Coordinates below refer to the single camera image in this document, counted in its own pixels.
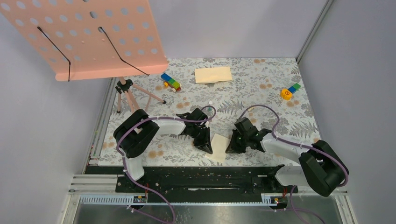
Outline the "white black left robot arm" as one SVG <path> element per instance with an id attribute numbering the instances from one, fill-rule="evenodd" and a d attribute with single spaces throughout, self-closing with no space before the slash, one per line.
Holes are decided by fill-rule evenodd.
<path id="1" fill-rule="evenodd" d="M 209 120 L 199 108 L 173 117 L 149 116 L 143 109 L 133 112 L 113 133 L 128 176 L 127 186 L 134 192 L 144 188 L 141 155 L 157 135 L 190 136 L 195 148 L 213 154 L 210 128 L 206 125 Z"/>

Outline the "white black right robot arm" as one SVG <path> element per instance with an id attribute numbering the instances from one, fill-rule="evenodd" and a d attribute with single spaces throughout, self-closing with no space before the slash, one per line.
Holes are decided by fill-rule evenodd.
<path id="1" fill-rule="evenodd" d="M 296 162 L 297 166 L 278 166 L 269 174 L 268 186 L 280 192 L 286 186 L 306 186 L 321 196 L 329 196 L 345 180 L 348 170 L 329 144 L 323 140 L 307 146 L 293 145 L 289 140 L 275 137 L 269 129 L 258 130 L 243 117 L 235 129 L 226 153 L 245 153 L 249 147 L 263 153 L 278 154 Z"/>

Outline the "cream envelope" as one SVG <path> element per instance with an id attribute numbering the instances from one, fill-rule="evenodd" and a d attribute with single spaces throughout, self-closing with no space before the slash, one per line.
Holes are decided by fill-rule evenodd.
<path id="1" fill-rule="evenodd" d="M 211 84 L 233 79 L 230 67 L 199 68 L 194 72 L 197 84 Z"/>

